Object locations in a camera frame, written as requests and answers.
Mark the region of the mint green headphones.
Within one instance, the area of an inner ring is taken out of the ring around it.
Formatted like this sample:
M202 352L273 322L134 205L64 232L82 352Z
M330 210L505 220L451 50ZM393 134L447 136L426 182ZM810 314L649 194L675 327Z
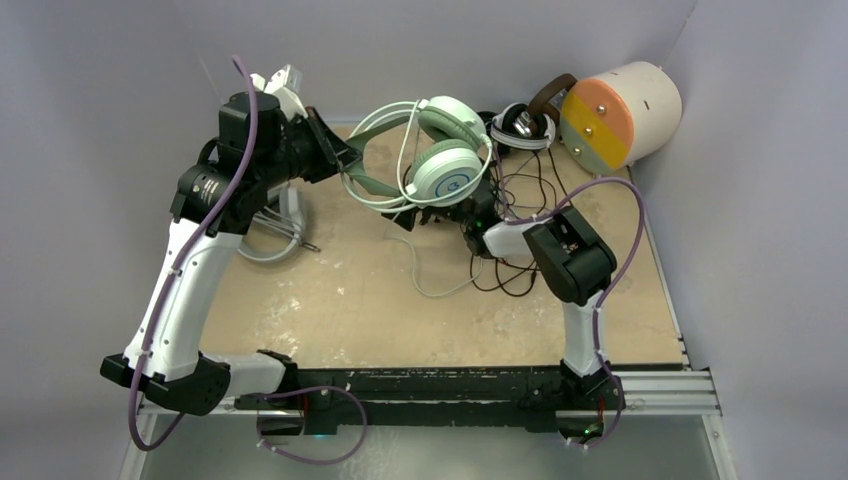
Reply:
M394 185L369 176L363 160L341 168L342 185L353 199L372 211L395 215L449 207L474 192L495 153L485 122L475 110L445 95L390 103L361 120L347 143L362 154L370 140L400 125L405 127L405 139L416 126L433 144L415 157L407 174L396 164Z

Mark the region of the white grey headphones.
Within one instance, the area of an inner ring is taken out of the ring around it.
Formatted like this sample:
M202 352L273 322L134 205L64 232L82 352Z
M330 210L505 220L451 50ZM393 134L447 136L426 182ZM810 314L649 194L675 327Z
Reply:
M297 248L320 253L321 248L306 239L306 202L302 193L289 183L278 185L268 191L265 206L252 219L254 225L280 235L287 243L280 250L259 252L243 241L238 253L257 264L277 263L290 257Z

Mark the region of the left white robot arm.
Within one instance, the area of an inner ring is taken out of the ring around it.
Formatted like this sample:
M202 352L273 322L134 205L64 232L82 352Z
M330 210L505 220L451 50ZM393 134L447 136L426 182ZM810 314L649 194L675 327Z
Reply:
M275 409L297 399L289 357L205 354L200 339L220 280L269 191L292 179L320 182L359 159L315 108L287 114L266 93L234 94L218 125L178 179L166 255L143 320L100 367L103 378L132 393L196 416L227 397L260 395Z

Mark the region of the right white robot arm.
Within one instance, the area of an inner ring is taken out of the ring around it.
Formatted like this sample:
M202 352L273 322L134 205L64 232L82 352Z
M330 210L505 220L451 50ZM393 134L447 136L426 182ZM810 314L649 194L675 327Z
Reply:
M566 346L563 362L572 372L561 381L564 399L584 407L596 399L601 384L595 375L606 367L602 308L627 267L618 265L611 247L573 205L579 186L552 211L525 219L503 218L497 196L480 189L449 207L415 208L387 217L403 229L446 220L460 226L474 257L488 260L526 256L542 275L549 291L560 301Z

